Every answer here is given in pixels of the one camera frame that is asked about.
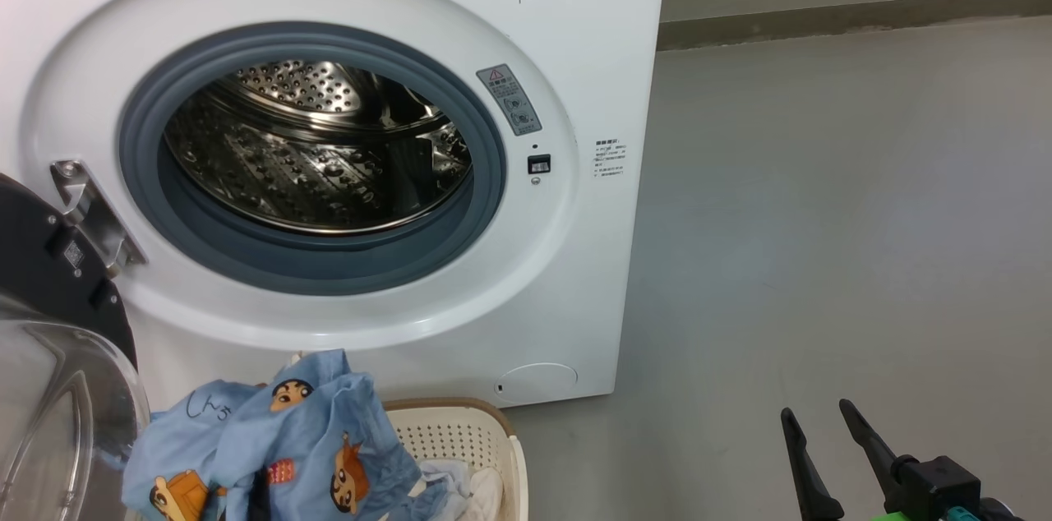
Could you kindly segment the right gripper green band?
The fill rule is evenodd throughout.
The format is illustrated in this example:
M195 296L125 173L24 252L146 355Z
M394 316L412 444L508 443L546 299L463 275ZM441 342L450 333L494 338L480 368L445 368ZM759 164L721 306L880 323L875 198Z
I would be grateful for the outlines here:
M854 442L870 463L875 479L878 480L884 494L884 513L873 517L873 521L910 521L912 497L891 497L897 492L897 480L892 476L892 464L897 458L895 453L884 443L878 432L861 415L861 412L849 399L841 399L838 408L847 424ZM801 430L800 421L791 408L783 408L778 413L782 432L787 446L789 464L793 477L794 490L800 503L801 520L842 520L844 509L841 502L827 490L820 479L812 458L807 450L807 439Z

